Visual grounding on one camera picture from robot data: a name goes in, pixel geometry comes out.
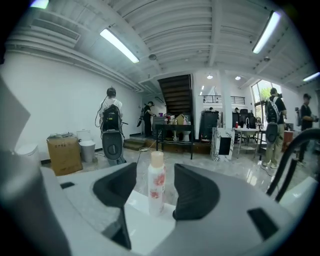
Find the sneaker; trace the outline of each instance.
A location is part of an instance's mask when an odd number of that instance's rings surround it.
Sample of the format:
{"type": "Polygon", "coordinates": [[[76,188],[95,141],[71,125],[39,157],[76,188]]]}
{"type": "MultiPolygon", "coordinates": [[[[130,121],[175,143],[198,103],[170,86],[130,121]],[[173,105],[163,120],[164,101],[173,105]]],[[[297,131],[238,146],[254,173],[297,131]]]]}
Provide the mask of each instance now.
{"type": "Polygon", "coordinates": [[[262,162],[260,167],[264,170],[266,170],[268,168],[268,164],[266,162],[262,162]]]}
{"type": "Polygon", "coordinates": [[[270,168],[271,168],[271,169],[278,169],[278,165],[272,163],[272,164],[270,164],[270,168]]]}

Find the smoke detector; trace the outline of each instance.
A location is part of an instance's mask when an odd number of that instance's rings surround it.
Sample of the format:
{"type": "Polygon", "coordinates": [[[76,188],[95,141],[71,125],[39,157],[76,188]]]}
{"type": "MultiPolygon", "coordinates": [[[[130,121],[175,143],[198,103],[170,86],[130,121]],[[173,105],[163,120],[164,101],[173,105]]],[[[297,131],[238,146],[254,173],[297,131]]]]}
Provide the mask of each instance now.
{"type": "Polygon", "coordinates": [[[150,54],[149,55],[149,60],[155,61],[156,59],[157,59],[157,55],[155,55],[155,54],[150,54]]]}

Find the bottle cap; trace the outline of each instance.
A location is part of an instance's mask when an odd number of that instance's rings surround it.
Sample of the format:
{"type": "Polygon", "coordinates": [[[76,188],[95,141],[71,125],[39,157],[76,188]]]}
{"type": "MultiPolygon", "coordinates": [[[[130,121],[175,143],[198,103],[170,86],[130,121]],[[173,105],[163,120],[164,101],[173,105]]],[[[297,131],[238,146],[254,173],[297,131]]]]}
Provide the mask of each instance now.
{"type": "Polygon", "coordinates": [[[151,153],[151,166],[160,168],[164,165],[164,153],[161,151],[153,151],[151,153]]]}

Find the cardboard box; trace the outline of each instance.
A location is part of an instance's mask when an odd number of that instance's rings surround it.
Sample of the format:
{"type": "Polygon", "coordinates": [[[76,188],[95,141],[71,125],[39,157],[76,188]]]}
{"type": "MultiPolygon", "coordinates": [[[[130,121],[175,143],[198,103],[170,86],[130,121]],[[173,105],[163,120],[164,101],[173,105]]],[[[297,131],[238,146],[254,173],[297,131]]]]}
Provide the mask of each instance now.
{"type": "Polygon", "coordinates": [[[83,169],[77,137],[49,137],[46,143],[55,175],[67,175],[83,169]]]}

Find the spray bottle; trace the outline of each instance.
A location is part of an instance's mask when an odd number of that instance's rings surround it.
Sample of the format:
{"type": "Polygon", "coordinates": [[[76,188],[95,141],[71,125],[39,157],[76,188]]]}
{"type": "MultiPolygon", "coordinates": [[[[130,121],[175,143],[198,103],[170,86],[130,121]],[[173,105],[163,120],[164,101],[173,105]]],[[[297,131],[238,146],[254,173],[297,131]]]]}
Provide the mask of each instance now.
{"type": "Polygon", "coordinates": [[[149,213],[159,216],[165,205],[166,167],[164,153],[154,151],[151,153],[151,164],[148,167],[148,202],[149,213]]]}

